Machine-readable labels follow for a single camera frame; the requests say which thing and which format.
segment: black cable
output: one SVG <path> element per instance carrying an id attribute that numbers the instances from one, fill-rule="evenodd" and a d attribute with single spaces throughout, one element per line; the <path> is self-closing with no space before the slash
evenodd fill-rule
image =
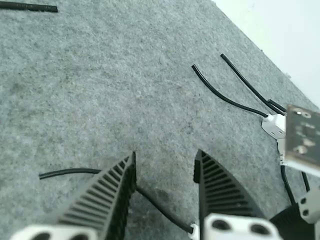
<path id="1" fill-rule="evenodd" d="M 229 65 L 229 67 L 235 72 L 235 74 L 241 79 L 241 81 L 270 109 L 275 111 L 277 114 L 285 115 L 282 111 L 278 108 L 274 107 L 270 104 L 246 79 L 245 77 L 239 72 L 239 70 L 232 64 L 232 62 L 222 53 L 221 58 Z"/>
<path id="2" fill-rule="evenodd" d="M 58 171 L 51 171 L 46 173 L 39 174 L 39 179 L 47 179 L 65 174 L 98 174 L 101 170 L 92 169 L 92 168 L 69 168 Z M 139 186 L 136 186 L 136 190 L 142 196 L 144 196 L 149 202 L 155 206 L 168 220 L 170 220 L 173 224 L 177 225 L 182 230 L 186 231 L 189 234 L 192 234 L 194 229 L 192 226 L 189 226 L 182 220 L 180 220 L 176 215 L 172 214 L 164 206 L 161 205 L 151 194 L 147 193 L 144 189 Z"/>
<path id="3" fill-rule="evenodd" d="M 296 201 L 295 201 L 295 197 L 291 191 L 290 185 L 288 183 L 288 179 L 287 179 L 287 175 L 286 175 L 286 167 L 282 165 L 282 166 L 280 166 L 280 170 L 281 170 L 281 177 L 282 177 L 282 180 L 284 183 L 284 187 L 286 189 L 286 192 L 288 193 L 291 205 L 293 205 L 296 203 Z"/>
<path id="4" fill-rule="evenodd" d="M 22 2 L 11 2 L 11 1 L 0 1 L 0 9 L 11 9 L 11 10 L 29 10 L 39 12 L 51 12 L 57 13 L 57 6 L 51 5 L 39 5 Z"/>
<path id="5" fill-rule="evenodd" d="M 154 205 L 167 219 L 169 219 L 173 224 L 177 225 L 182 230 L 185 230 L 187 233 L 192 234 L 194 229 L 192 226 L 189 226 L 188 224 L 181 221 L 177 216 L 173 215 L 171 212 L 167 211 L 157 200 L 149 193 L 147 193 L 145 190 L 140 188 L 139 186 L 136 186 L 136 190 L 144 196 L 146 199 L 149 200 L 152 205 Z"/>
<path id="6" fill-rule="evenodd" d="M 278 108 L 279 110 L 281 110 L 282 112 L 286 113 L 287 109 L 285 109 L 283 106 L 281 106 L 279 103 L 276 103 L 275 101 L 273 101 L 272 99 L 268 99 L 268 102 L 270 104 L 272 104 L 273 106 L 275 106 L 276 108 Z"/>
<path id="7" fill-rule="evenodd" d="M 58 171 L 50 171 L 46 173 L 39 174 L 39 179 L 48 179 L 56 176 L 61 176 L 65 174 L 98 174 L 100 170 L 92 168 L 69 168 Z"/>
<path id="8" fill-rule="evenodd" d="M 266 118 L 268 117 L 267 114 L 265 114 L 264 112 L 261 112 L 259 110 L 247 107 L 247 106 L 243 106 L 237 102 L 232 101 L 231 99 L 227 98 L 226 96 L 222 95 L 220 92 L 218 92 L 207 80 L 206 78 L 202 75 L 202 73 L 199 71 L 199 69 L 197 68 L 197 66 L 194 64 L 192 65 L 192 69 L 194 70 L 194 72 L 197 74 L 197 76 L 200 78 L 200 80 L 204 83 L 204 85 L 206 85 L 206 87 L 208 89 L 210 89 L 211 92 L 213 92 L 215 95 L 217 95 L 219 98 L 221 98 L 222 100 L 226 101 L 229 104 L 232 104 L 238 108 L 241 108 L 243 110 L 247 110 L 249 112 L 255 113 L 255 114 L 259 114 L 262 117 Z"/>
<path id="9" fill-rule="evenodd" d="M 307 192 L 309 192 L 310 191 L 310 185 L 309 185 L 307 174 L 305 172 L 303 172 L 303 171 L 301 172 L 301 174 L 302 174 L 302 178 L 303 178 L 303 181 L 304 181 L 305 190 Z"/>

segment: white connector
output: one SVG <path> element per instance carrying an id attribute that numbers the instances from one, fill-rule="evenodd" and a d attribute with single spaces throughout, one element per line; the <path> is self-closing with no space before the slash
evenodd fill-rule
<path id="1" fill-rule="evenodd" d="M 191 227 L 193 227 L 193 232 L 188 233 L 188 236 L 192 240 L 200 240 L 200 229 L 199 226 L 195 223 L 191 224 Z"/>
<path id="2" fill-rule="evenodd" d="M 286 137 L 286 116 L 268 114 L 262 121 L 263 130 L 276 140 Z"/>

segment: metal plate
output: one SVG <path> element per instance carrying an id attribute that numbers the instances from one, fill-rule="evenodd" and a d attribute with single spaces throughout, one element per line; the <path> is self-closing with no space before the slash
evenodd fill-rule
<path id="1" fill-rule="evenodd" d="M 320 166 L 320 113 L 289 105 L 285 157 Z"/>

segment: white wall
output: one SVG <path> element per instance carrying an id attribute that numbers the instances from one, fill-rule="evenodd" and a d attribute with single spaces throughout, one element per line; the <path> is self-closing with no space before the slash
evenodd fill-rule
<path id="1" fill-rule="evenodd" d="M 319 0 L 213 0 L 320 107 Z"/>

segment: black wire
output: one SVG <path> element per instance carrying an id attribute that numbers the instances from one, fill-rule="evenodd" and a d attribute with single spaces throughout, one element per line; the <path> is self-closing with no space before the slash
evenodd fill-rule
<path id="1" fill-rule="evenodd" d="M 275 101 L 273 101 L 272 99 L 268 99 L 268 102 L 270 104 L 272 104 L 273 106 L 275 106 L 276 108 L 278 108 L 279 110 L 281 110 L 282 112 L 286 113 L 287 109 L 285 109 L 283 106 L 281 106 L 279 103 L 276 103 Z"/>
<path id="2" fill-rule="evenodd" d="M 217 95 L 219 98 L 221 98 L 222 100 L 226 101 L 229 104 L 232 104 L 238 108 L 241 108 L 243 110 L 247 110 L 249 112 L 255 113 L 255 114 L 259 114 L 262 117 L 266 118 L 268 117 L 267 114 L 265 114 L 264 112 L 261 112 L 259 110 L 247 107 L 247 106 L 243 106 L 237 102 L 232 101 L 231 99 L 227 98 L 226 96 L 222 95 L 220 92 L 218 92 L 207 80 L 206 78 L 202 75 L 202 73 L 199 71 L 199 69 L 197 68 L 197 66 L 194 64 L 192 65 L 192 69 L 194 70 L 194 72 L 197 74 L 197 76 L 200 78 L 200 80 L 204 83 L 204 85 L 206 85 L 206 87 L 208 89 L 210 89 L 211 92 L 213 92 L 215 95 Z"/>
<path id="3" fill-rule="evenodd" d="M 283 165 L 280 166 L 280 170 L 281 170 L 281 177 L 282 177 L 282 180 L 283 180 L 283 183 L 284 183 L 284 187 L 286 189 L 286 192 L 288 193 L 290 202 L 293 205 L 293 204 L 296 203 L 296 201 L 295 201 L 295 197 L 294 197 L 294 195 L 293 195 L 293 193 L 291 191 L 290 185 L 288 183 L 285 166 L 283 166 Z"/>
<path id="4" fill-rule="evenodd" d="M 302 178 L 303 178 L 303 181 L 304 181 L 305 190 L 307 192 L 309 192 L 310 191 L 310 185 L 309 185 L 307 174 L 305 172 L 303 172 L 303 171 L 301 172 L 301 174 L 302 174 Z"/>
<path id="5" fill-rule="evenodd" d="M 274 107 L 270 104 L 246 79 L 245 77 L 239 72 L 239 70 L 232 64 L 232 62 L 222 53 L 221 58 L 229 65 L 229 67 L 235 72 L 235 74 L 241 79 L 241 81 L 270 109 L 275 111 L 277 114 L 285 115 L 282 111 L 278 108 Z"/>
<path id="6" fill-rule="evenodd" d="M 58 171 L 50 171 L 46 173 L 39 174 L 39 179 L 48 179 L 56 176 L 61 176 L 65 174 L 98 174 L 101 170 L 92 168 L 69 168 Z"/>
<path id="7" fill-rule="evenodd" d="M 57 13 L 57 6 L 51 5 L 39 5 L 22 2 L 10 2 L 0 1 L 0 9 L 11 9 L 11 10 L 29 10 L 29 11 L 40 11 L 40 12 L 52 12 Z"/>
<path id="8" fill-rule="evenodd" d="M 39 179 L 47 179 L 65 174 L 98 174 L 101 170 L 92 169 L 92 168 L 69 168 L 58 171 L 51 171 L 39 174 Z M 144 196 L 149 202 L 155 206 L 168 220 L 170 220 L 173 224 L 177 225 L 182 230 L 186 231 L 189 234 L 192 234 L 194 229 L 192 226 L 189 226 L 182 220 L 180 220 L 176 215 L 172 214 L 166 208 L 161 205 L 151 194 L 147 193 L 144 189 L 139 186 L 136 186 L 136 190 L 142 196 Z"/>
<path id="9" fill-rule="evenodd" d="M 182 230 L 185 230 L 187 233 L 192 234 L 194 229 L 192 226 L 181 221 L 177 216 L 173 215 L 171 212 L 167 211 L 151 194 L 147 193 L 141 187 L 136 186 L 136 190 L 149 200 L 167 219 L 169 219 L 173 224 L 177 225 Z"/>

